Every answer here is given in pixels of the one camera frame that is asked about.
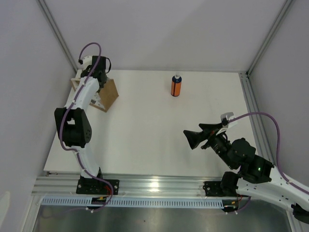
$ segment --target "bottle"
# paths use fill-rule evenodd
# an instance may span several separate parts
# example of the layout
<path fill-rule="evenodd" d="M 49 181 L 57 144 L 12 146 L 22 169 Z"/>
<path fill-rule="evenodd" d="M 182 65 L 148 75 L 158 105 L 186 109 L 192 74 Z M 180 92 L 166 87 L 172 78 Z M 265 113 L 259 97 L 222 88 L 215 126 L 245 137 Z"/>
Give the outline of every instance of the bottle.
<path fill-rule="evenodd" d="M 180 88 L 182 86 L 182 77 L 179 73 L 176 73 L 172 78 L 172 88 L 171 88 L 171 95 L 174 97 L 178 97 L 180 94 Z"/>

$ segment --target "metal floor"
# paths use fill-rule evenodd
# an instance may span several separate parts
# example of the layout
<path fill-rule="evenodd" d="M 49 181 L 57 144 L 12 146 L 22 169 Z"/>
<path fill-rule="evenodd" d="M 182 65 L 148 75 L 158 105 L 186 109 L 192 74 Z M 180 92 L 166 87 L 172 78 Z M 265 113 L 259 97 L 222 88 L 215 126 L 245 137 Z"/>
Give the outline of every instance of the metal floor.
<path fill-rule="evenodd" d="M 47 217 L 70 209 L 41 206 Z M 263 201 L 251 201 L 238 215 L 217 209 L 106 207 L 91 214 L 78 210 L 37 219 L 33 232 L 291 232 L 286 212 Z"/>

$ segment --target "white wall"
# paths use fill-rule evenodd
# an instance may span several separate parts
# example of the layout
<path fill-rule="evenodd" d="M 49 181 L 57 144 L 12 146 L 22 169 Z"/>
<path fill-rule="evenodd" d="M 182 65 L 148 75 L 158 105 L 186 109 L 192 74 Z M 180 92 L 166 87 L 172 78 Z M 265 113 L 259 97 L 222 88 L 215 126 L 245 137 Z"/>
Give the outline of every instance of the white wall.
<path fill-rule="evenodd" d="M 297 0 L 251 77 L 260 110 L 281 130 L 284 172 L 309 186 L 309 1 Z M 273 151 L 276 130 L 265 120 Z"/>
<path fill-rule="evenodd" d="M 0 1 L 0 196 L 11 192 L 1 231 L 21 227 L 72 76 L 36 1 Z"/>
<path fill-rule="evenodd" d="M 247 70 L 284 2 L 47 0 L 73 55 L 96 41 L 113 69 L 184 71 Z"/>

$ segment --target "metal frame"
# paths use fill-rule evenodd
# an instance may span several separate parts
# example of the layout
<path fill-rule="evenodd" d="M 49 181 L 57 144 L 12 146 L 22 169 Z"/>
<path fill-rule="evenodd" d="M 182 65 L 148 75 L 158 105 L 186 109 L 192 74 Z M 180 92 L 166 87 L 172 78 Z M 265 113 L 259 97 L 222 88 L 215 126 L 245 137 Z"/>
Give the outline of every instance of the metal frame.
<path fill-rule="evenodd" d="M 62 37 L 62 34 L 57 26 L 57 23 L 55 22 L 54 20 L 54 17 L 51 13 L 51 11 L 49 10 L 45 0 L 36 0 L 39 8 L 41 9 L 44 17 L 46 18 L 46 21 L 47 23 L 49 24 L 51 30 L 53 31 L 56 39 L 58 40 L 59 42 L 59 45 L 64 53 L 64 55 L 66 56 L 66 58 L 68 59 L 68 62 L 70 63 L 70 65 L 72 66 L 73 70 L 75 72 L 77 72 L 78 68 L 77 68 L 77 65 L 74 61 L 74 58 L 67 46 L 67 43 L 65 42 L 65 40 L 63 39 Z"/>
<path fill-rule="evenodd" d="M 284 5 L 282 6 L 281 10 L 279 11 L 279 14 L 277 15 L 277 17 L 275 19 L 275 22 L 272 24 L 266 38 L 264 39 L 262 45 L 259 48 L 259 51 L 255 55 L 254 60 L 251 63 L 251 65 L 250 65 L 250 67 L 247 71 L 248 76 L 250 76 L 252 74 L 254 68 L 256 67 L 256 65 L 258 64 L 260 59 L 262 58 L 263 54 L 266 52 L 268 46 L 270 45 L 273 38 L 277 34 L 277 31 L 279 30 L 280 26 L 282 25 L 282 22 L 284 21 L 285 17 L 289 13 L 289 11 L 290 11 L 290 9 L 291 9 L 291 7 L 292 7 L 292 5 L 294 4 L 295 1 L 296 0 L 286 0 L 285 1 Z"/>
<path fill-rule="evenodd" d="M 77 65 L 74 62 L 70 50 L 65 40 L 63 39 L 45 0 L 36 0 L 36 2 L 38 3 L 42 13 L 50 25 L 70 65 L 76 72 Z M 294 2 L 295 0 L 286 0 L 267 37 L 264 39 L 263 44 L 256 54 L 252 64 L 250 65 L 249 70 L 247 72 L 243 71 L 239 73 L 244 98 L 249 112 L 256 112 L 259 109 L 251 86 L 251 82 L 248 77 L 251 75 L 257 63 L 267 50 L 269 44 L 274 38 L 276 32 L 278 31 Z M 259 155 L 265 159 L 270 160 L 271 162 L 274 162 L 274 157 L 270 150 L 269 141 L 261 117 L 252 116 L 250 117 L 250 121 Z M 32 203 L 27 215 L 23 232 L 29 232 L 33 230 L 39 207 L 44 198 L 48 198 L 49 196 L 58 196 L 60 198 L 76 198 L 75 191 L 79 177 L 80 176 L 78 173 L 48 173 L 46 176 L 39 176 L 33 188 Z M 116 200 L 137 199 L 138 201 L 141 199 L 159 199 L 160 201 L 169 201 L 178 199 L 185 202 L 194 202 L 194 200 L 201 200 L 206 198 L 205 192 L 202 188 L 204 181 L 221 180 L 221 177 L 172 177 L 115 174 L 107 174 L 104 176 L 104 178 L 120 180 L 119 195 L 115 197 Z M 302 232 L 303 230 L 300 222 L 295 220 L 291 213 L 288 213 L 287 215 L 292 231 Z"/>

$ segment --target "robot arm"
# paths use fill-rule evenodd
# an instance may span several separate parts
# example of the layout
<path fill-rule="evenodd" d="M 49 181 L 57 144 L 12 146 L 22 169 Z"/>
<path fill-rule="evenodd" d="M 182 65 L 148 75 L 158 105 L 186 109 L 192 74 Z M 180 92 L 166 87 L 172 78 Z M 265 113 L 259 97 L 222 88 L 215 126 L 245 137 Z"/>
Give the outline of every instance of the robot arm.
<path fill-rule="evenodd" d="M 62 140 L 66 146 L 71 147 L 73 153 L 77 158 L 77 153 L 79 154 L 81 163 L 91 175 L 98 176 L 100 168 L 95 161 L 92 150 L 90 148 L 89 142 L 92 136 L 92 130 L 90 123 L 87 119 L 85 111 L 90 104 L 92 97 L 107 81 L 107 76 L 105 74 L 105 65 L 100 67 L 98 65 L 92 76 L 86 78 L 87 72 L 90 71 L 92 65 L 97 61 L 98 57 L 87 56 L 83 60 L 83 67 L 85 70 L 82 72 L 82 78 L 80 80 L 79 86 L 75 91 L 74 96 L 71 100 L 68 100 L 64 108 L 57 108 L 55 110 L 55 119 L 58 136 L 62 132 Z M 99 57 L 100 63 L 105 62 L 105 57 Z M 65 118 L 63 130 L 61 131 L 61 122 L 63 120 L 64 114 L 67 109 L 74 103 L 70 108 L 67 117 Z M 92 178 L 81 168 L 81 176 L 84 178 Z"/>
<path fill-rule="evenodd" d="M 292 211 L 296 219 L 309 224 L 309 188 L 283 174 L 286 181 L 279 169 L 256 155 L 256 149 L 244 138 L 230 143 L 225 132 L 234 126 L 229 124 L 233 118 L 233 113 L 226 113 L 219 124 L 199 124 L 201 132 L 183 131 L 192 149 L 207 140 L 202 149 L 211 147 L 231 170 L 239 168 L 237 173 L 225 172 L 219 191 L 213 190 L 211 182 L 205 182 L 206 195 L 253 196 Z"/>

